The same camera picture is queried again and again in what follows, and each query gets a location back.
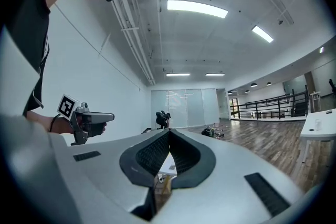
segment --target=ceiling light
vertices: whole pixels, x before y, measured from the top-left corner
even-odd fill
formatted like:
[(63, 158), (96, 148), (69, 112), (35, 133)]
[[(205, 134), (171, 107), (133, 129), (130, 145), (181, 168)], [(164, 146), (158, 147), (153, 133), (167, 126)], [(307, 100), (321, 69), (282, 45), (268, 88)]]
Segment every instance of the ceiling light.
[(177, 76), (189, 76), (190, 73), (169, 73), (166, 76), (167, 77), (177, 77)]
[(199, 12), (205, 13), (213, 16), (217, 16), (220, 18), (225, 18), (228, 11), (217, 8), (214, 6), (191, 2), (191, 1), (182, 1), (182, 0), (168, 0), (167, 2), (167, 9), (168, 10), (185, 10), (188, 12)]
[(225, 74), (205, 74), (206, 76), (211, 76), (211, 77), (222, 77), (225, 76)]
[(263, 39), (267, 40), (269, 43), (273, 41), (273, 39), (267, 34), (264, 30), (260, 29), (258, 26), (252, 28), (252, 31), (258, 34)]

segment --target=glass wall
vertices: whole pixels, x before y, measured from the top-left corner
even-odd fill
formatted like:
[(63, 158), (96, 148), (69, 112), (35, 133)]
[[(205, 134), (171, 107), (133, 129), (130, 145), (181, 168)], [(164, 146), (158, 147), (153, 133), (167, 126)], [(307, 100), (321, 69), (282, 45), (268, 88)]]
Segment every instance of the glass wall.
[(221, 119), (229, 119), (230, 114), (227, 106), (227, 95), (225, 89), (216, 89), (219, 117)]
[(217, 94), (215, 89), (152, 91), (152, 128), (156, 124), (156, 112), (171, 114), (170, 127), (212, 125), (219, 122)]
[(204, 125), (204, 110), (201, 90), (186, 90), (188, 126)]
[(168, 95), (171, 127), (188, 127), (185, 90), (168, 91)]
[(306, 79), (304, 78), (304, 75), (301, 75), (299, 77), (284, 82), (283, 86), (285, 87), (286, 93), (292, 93), (292, 89), (294, 90), (294, 93), (300, 93), (306, 90), (305, 85)]

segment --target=white table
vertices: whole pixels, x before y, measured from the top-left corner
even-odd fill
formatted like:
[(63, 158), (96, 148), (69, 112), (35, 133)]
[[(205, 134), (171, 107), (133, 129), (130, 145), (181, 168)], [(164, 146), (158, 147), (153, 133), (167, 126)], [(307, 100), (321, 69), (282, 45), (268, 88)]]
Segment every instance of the white table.
[[(315, 120), (321, 121), (322, 126), (319, 131), (315, 130)], [(330, 114), (326, 114), (326, 111), (308, 114), (300, 134), (300, 155), (292, 173), (292, 178), (297, 177), (301, 164), (306, 161), (309, 145), (313, 140), (332, 142), (330, 155), (334, 153), (334, 140), (336, 140), (336, 109), (333, 109)]]
[(320, 93), (321, 92), (313, 92), (313, 93), (310, 94), (310, 96), (313, 97), (313, 110), (314, 110), (314, 112), (315, 112), (315, 104), (314, 103), (315, 103), (316, 100), (318, 100), (318, 102), (319, 102), (319, 110), (321, 110)]
[(164, 193), (166, 188), (168, 189), (169, 192), (171, 191), (171, 185), (170, 185), (171, 179), (177, 176), (176, 166), (174, 169), (170, 169), (172, 165), (175, 166), (175, 161), (174, 161), (172, 154), (169, 152), (166, 160), (164, 161), (159, 171), (160, 174), (166, 174), (166, 179), (164, 181), (161, 194)]

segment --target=vent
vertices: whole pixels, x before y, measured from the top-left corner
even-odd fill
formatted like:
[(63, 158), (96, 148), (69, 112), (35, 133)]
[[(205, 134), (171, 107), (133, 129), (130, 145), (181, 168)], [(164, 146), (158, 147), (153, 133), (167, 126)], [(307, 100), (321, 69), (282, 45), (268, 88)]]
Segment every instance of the vent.
[(84, 161), (85, 159), (97, 157), (99, 155), (101, 154), (98, 151), (90, 151), (90, 152), (74, 155), (74, 159), (76, 160), (76, 162), (79, 162), (79, 161)]
[(290, 204), (259, 173), (244, 177), (272, 217), (290, 207)]

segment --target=person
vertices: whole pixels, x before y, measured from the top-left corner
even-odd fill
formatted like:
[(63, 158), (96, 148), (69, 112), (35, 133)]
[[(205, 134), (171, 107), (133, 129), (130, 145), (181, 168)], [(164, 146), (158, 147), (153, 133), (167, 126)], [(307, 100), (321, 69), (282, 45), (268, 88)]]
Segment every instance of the person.
[(336, 87), (335, 87), (335, 84), (332, 82), (332, 79), (329, 79), (329, 84), (331, 86), (332, 93), (335, 96), (336, 95)]
[(166, 114), (163, 110), (156, 112), (156, 123), (161, 126), (160, 129), (169, 128), (170, 118), (170, 113)]
[(21, 53), (40, 74), (40, 79), (27, 102), (24, 116), (29, 121), (41, 124), (47, 132), (73, 134), (70, 123), (64, 118), (56, 118), (53, 122), (54, 117), (43, 116), (32, 111), (39, 106), (43, 107), (41, 90), (44, 66), (49, 54), (47, 35), (49, 14), (50, 8), (56, 1), (19, 0), (15, 14), (5, 25)]

